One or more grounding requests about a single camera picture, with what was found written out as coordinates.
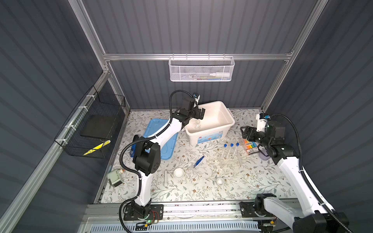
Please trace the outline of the highlighter pen pack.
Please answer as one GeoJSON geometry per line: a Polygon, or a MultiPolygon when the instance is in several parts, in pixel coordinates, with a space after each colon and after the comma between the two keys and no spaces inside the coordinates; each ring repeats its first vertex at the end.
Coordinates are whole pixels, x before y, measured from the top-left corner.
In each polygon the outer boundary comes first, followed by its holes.
{"type": "Polygon", "coordinates": [[[259,153],[258,144],[255,142],[251,142],[246,139],[243,139],[242,147],[248,155],[259,153]]]}

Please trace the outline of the small white dish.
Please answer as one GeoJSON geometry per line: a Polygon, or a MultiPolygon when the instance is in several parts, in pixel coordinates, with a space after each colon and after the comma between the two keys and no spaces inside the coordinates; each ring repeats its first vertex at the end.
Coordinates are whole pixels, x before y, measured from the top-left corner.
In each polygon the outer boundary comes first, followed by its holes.
{"type": "Polygon", "coordinates": [[[216,179],[216,183],[217,183],[217,185],[224,185],[225,181],[224,181],[223,178],[218,177],[218,178],[216,179]]]}

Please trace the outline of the grey purple pouch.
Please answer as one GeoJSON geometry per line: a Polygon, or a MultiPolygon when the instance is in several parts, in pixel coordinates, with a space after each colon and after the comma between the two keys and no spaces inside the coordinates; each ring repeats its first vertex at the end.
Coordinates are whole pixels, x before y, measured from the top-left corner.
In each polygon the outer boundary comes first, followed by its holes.
{"type": "Polygon", "coordinates": [[[265,154],[263,154],[263,153],[261,153],[261,152],[259,152],[258,155],[259,155],[259,158],[260,158],[261,160],[263,160],[263,161],[267,161],[267,160],[271,159],[270,156],[267,156],[267,155],[265,155],[265,154]]]}

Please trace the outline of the blue plastic bin lid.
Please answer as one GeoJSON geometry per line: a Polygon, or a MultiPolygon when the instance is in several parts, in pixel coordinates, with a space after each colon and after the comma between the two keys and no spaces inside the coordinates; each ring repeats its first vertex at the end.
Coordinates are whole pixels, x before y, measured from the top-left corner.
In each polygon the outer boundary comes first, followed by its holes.
{"type": "MultiPolygon", "coordinates": [[[[152,119],[148,124],[147,129],[143,135],[144,138],[151,138],[160,133],[166,126],[169,125],[169,120],[152,119]]],[[[161,147],[161,159],[168,160],[172,157],[174,152],[177,134],[181,131],[182,123],[176,119],[172,120],[171,125],[152,142],[158,143],[161,147]]]]}

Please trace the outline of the blue stapler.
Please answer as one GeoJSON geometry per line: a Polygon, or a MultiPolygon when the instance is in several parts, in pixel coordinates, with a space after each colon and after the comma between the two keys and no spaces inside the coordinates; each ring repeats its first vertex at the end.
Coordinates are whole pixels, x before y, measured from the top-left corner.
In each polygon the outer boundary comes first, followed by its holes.
{"type": "MultiPolygon", "coordinates": [[[[138,135],[134,135],[134,137],[133,137],[133,142],[137,141],[138,138],[139,138],[138,135]]],[[[133,145],[131,146],[131,150],[130,150],[130,157],[131,157],[131,158],[134,157],[134,155],[135,155],[135,150],[136,150],[136,144],[133,144],[133,145]]]]}

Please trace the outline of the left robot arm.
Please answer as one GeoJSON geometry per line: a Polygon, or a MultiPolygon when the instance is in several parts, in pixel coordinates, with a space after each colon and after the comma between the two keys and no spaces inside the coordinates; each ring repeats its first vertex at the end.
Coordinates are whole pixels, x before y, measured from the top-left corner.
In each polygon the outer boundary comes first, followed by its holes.
{"type": "Polygon", "coordinates": [[[161,149],[166,143],[182,129],[184,129],[191,119],[203,119],[206,110],[199,108],[200,94],[190,94],[184,90],[176,90],[169,97],[170,118],[158,131],[149,137],[140,137],[138,140],[125,146],[119,154],[119,164],[128,172],[134,173],[138,177],[138,192],[134,198],[128,200],[132,209],[141,218],[145,218],[151,211],[151,184],[154,173],[161,163],[161,149]],[[181,107],[175,111],[172,109],[173,95],[185,93],[187,98],[183,100],[181,107]],[[125,152],[135,145],[133,157],[134,169],[127,167],[123,161],[125,152]]]}

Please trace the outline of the white bottle in basket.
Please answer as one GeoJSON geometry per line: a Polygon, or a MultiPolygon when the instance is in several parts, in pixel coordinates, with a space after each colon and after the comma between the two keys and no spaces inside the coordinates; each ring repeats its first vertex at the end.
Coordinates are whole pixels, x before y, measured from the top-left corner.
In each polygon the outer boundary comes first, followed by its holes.
{"type": "Polygon", "coordinates": [[[209,76],[214,78],[230,78],[231,74],[229,72],[215,72],[210,73],[209,76]]]}

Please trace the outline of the blue plastic tweezers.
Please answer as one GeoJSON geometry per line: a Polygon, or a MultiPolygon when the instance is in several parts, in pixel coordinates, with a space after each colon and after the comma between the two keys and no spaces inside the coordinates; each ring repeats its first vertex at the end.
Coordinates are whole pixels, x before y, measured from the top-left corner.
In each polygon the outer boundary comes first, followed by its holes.
{"type": "Polygon", "coordinates": [[[195,167],[197,167],[202,161],[203,161],[203,159],[204,159],[204,156],[202,156],[201,158],[199,158],[198,160],[197,160],[197,162],[193,165],[193,167],[195,168],[195,167]]]}

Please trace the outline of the clear test tube rack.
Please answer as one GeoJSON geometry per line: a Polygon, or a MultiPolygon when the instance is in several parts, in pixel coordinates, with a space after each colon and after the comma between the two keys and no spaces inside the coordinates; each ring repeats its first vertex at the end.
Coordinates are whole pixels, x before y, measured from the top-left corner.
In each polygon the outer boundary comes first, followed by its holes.
{"type": "Polygon", "coordinates": [[[218,156],[218,171],[223,172],[224,169],[233,169],[242,166],[242,160],[238,155],[231,152],[230,147],[225,147],[218,156]]]}

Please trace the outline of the green tape dispenser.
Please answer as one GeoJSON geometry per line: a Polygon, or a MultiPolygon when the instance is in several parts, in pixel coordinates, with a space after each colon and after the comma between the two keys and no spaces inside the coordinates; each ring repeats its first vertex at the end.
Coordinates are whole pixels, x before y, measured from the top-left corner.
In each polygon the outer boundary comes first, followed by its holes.
{"type": "Polygon", "coordinates": [[[117,186],[123,184],[123,182],[124,182],[123,174],[124,174],[124,170],[122,170],[122,169],[115,169],[115,170],[112,170],[111,172],[109,172],[107,174],[107,179],[108,179],[109,184],[112,187],[117,187],[117,186]]]}

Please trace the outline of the white mortar bowl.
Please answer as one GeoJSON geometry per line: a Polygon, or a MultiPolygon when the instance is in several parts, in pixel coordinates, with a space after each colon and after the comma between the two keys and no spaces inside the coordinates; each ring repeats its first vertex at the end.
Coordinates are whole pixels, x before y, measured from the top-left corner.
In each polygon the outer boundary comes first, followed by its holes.
{"type": "Polygon", "coordinates": [[[185,171],[182,168],[176,168],[173,172],[174,177],[182,178],[185,174],[185,171]]]}

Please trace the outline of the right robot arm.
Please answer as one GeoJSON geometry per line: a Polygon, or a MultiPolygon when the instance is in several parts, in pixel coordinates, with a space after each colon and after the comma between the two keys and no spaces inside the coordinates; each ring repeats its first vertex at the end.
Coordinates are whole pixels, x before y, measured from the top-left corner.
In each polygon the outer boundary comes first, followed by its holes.
{"type": "Polygon", "coordinates": [[[256,116],[256,127],[241,127],[242,137],[258,144],[258,150],[265,152],[277,165],[290,183],[299,201],[301,210],[290,207],[275,194],[258,194],[251,203],[241,202],[243,217],[273,215],[295,233],[350,233],[346,214],[336,212],[311,180],[303,166],[300,142],[298,151],[276,139],[276,127],[272,116],[260,113],[256,116]]]}

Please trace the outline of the white plastic storage bin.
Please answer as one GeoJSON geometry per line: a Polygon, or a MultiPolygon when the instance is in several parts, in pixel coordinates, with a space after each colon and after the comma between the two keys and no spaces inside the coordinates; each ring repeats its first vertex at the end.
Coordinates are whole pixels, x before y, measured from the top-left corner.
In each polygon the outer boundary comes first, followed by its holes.
{"type": "Polygon", "coordinates": [[[194,129],[195,121],[191,119],[185,127],[189,137],[189,144],[196,146],[201,143],[226,137],[230,128],[235,124],[231,111],[221,101],[202,104],[199,106],[206,110],[204,119],[201,121],[200,131],[194,129]]]}

